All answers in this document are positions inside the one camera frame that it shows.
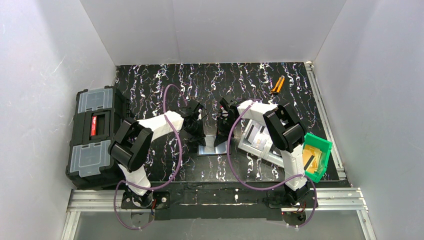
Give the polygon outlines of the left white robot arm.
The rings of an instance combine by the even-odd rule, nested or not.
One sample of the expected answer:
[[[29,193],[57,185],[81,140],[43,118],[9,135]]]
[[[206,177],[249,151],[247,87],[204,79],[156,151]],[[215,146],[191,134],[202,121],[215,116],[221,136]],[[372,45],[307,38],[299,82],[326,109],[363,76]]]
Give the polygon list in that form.
[[[144,168],[152,141],[183,130],[190,135],[191,142],[206,145],[202,120],[204,108],[201,103],[191,100],[186,106],[168,110],[152,118],[126,118],[122,122],[108,147],[108,153],[118,162],[133,193],[142,197],[153,190]]]

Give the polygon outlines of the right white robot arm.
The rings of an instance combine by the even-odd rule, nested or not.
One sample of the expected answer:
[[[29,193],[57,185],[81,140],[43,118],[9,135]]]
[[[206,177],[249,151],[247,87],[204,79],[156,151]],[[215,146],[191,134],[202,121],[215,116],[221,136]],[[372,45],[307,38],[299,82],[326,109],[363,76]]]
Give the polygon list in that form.
[[[219,104],[227,116],[219,121],[216,138],[220,141],[225,139],[227,143],[227,161],[237,181],[257,191],[268,191],[281,185],[297,191],[307,184],[302,155],[307,130],[290,103],[270,104],[224,96]],[[282,156],[285,179],[281,183],[265,188],[252,187],[235,173],[230,156],[231,138],[241,119],[253,120],[266,127],[273,145]]]

